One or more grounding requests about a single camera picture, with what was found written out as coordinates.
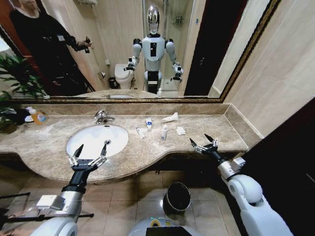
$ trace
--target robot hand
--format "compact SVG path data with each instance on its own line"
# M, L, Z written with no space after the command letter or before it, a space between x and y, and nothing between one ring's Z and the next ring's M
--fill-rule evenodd
M171 81L173 79L173 80L179 80L181 82L182 81L181 76L184 73L182 66L177 62L177 63L173 64L172 67L173 67L173 70L175 73L175 77L171 78Z
M124 71L126 70L135 70L136 65L138 64L138 61L136 57L131 57L128 59L128 66L124 68Z

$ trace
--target trash can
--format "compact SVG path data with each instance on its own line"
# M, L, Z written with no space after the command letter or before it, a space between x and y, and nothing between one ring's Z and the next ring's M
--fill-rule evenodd
M190 192L188 188L180 182L172 183L163 198L163 209L165 214L182 213L190 205Z
M115 77L108 78L108 83L109 83L109 87L111 89L118 89L118 87L119 87L119 84L117 83Z

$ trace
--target orange bottle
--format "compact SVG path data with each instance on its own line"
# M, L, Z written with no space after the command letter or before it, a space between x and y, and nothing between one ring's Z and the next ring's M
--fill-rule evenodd
M26 107L26 110L28 110L36 124L43 124L48 119L47 116L45 116L42 112L35 110L33 107Z

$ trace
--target chrome robot head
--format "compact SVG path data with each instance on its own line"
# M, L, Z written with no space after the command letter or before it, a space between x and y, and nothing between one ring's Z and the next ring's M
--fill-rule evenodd
M156 6L151 5L148 10L148 23L150 34L158 33L159 26L159 13L158 8Z

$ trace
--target small bottle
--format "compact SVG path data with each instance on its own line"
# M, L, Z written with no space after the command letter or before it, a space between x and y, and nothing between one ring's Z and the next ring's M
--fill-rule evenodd
M165 140L167 136L167 124L163 125L162 128L162 140Z
M162 97L162 88L159 88L157 91L157 96Z
M47 121L47 116L45 116L42 112L38 112L33 107L26 107L26 110L28 110L36 124L43 124Z

